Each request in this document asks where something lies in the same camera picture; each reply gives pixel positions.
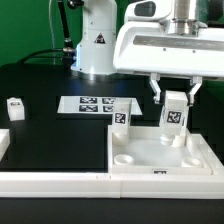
black and white pattern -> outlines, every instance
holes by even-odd
[[[167,122],[173,124],[179,124],[181,120],[181,112],[169,111]]]
[[[97,97],[80,97],[80,103],[97,104]]]
[[[112,113],[113,112],[113,106],[103,106],[103,112]]]
[[[125,124],[127,114],[115,113],[115,123]]]
[[[10,104],[11,104],[11,106],[19,106],[20,105],[20,102],[12,102]]]
[[[154,174],[167,174],[167,170],[154,170]]]
[[[103,104],[113,104],[116,98],[102,98]]]
[[[79,112],[98,112],[98,106],[95,105],[81,105]]]

black cable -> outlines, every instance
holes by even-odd
[[[64,33],[64,38],[65,38],[64,46],[73,48],[73,43],[72,43],[72,40],[71,40],[70,34],[69,34],[68,22],[67,22],[67,17],[66,17],[66,13],[65,13],[65,7],[64,7],[63,0],[58,0],[58,8],[60,11],[62,29],[63,29],[63,33]]]
[[[39,55],[39,54],[51,53],[51,52],[63,52],[63,49],[62,48],[56,48],[56,49],[47,49],[47,50],[42,50],[42,51],[36,51],[36,52],[31,53],[31,54],[27,55],[26,57],[20,59],[17,63],[24,64],[27,60],[29,60],[33,56],[36,56],[36,55]]]
[[[209,22],[208,23],[208,27],[212,27],[212,28],[224,28],[224,24],[223,23],[218,23],[218,22]]]
[[[32,56],[29,59],[32,58],[58,58],[58,59],[71,59],[71,56]]]

white block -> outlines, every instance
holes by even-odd
[[[9,130],[0,129],[0,161],[4,156],[9,144],[10,144]]]
[[[160,117],[161,143],[172,145],[176,136],[185,136],[188,100],[184,92],[166,91],[165,105]]]
[[[25,120],[24,106],[20,98],[7,99],[7,107],[10,121]]]
[[[129,139],[131,120],[131,99],[117,98],[114,101],[112,116],[113,143],[126,145]]]

cable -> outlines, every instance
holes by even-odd
[[[49,0],[49,24],[50,24],[50,31],[51,31],[51,39],[52,39],[52,47],[53,49],[56,48],[56,40],[55,40],[55,33],[54,33],[54,27],[53,27],[53,20],[52,20],[52,4],[53,0]]]
[[[63,52],[63,49],[61,48],[56,48],[56,49],[47,49],[47,50],[43,50],[43,51],[37,51],[37,52],[34,52],[34,53],[31,53],[29,54],[28,56],[20,59],[17,63],[19,64],[24,64],[27,60],[29,60],[30,58],[36,56],[36,55],[39,55],[39,54],[45,54],[45,53],[55,53],[55,52]]]
[[[60,59],[60,60],[64,60],[64,59],[72,59],[72,57],[71,56],[31,56],[31,57],[29,57],[29,59],[37,59],[37,58],[39,58],[39,59],[41,59],[41,58],[43,58],[43,59]]]
[[[68,48],[73,48],[73,43],[69,34],[68,21],[65,12],[65,6],[63,0],[58,0],[58,8],[61,17],[62,30],[64,34],[64,46]]]

black table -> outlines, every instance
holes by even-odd
[[[164,90],[187,91],[187,80],[163,79]],[[131,125],[158,126],[149,78],[125,76],[94,82],[62,66],[9,64],[0,69],[0,128],[11,144],[1,172],[107,172],[107,126],[111,115],[57,114],[60,96],[135,97],[143,111]],[[25,121],[10,122],[6,99],[20,97]],[[190,109],[188,128],[201,133],[224,160],[224,107],[204,85]],[[223,223],[224,200],[0,199],[2,223]]]

